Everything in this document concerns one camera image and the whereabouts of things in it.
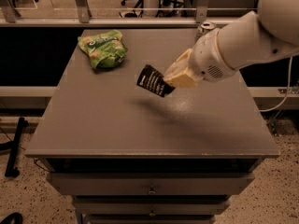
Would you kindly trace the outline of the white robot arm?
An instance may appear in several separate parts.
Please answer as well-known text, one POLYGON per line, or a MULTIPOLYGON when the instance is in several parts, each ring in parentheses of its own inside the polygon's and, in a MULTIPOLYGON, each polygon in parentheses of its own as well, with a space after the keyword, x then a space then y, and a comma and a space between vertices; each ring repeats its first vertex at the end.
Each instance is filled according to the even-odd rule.
POLYGON ((164 81, 189 88, 217 82, 256 64, 289 58, 299 49, 299 0, 259 0, 256 11, 201 36, 164 73, 164 81))

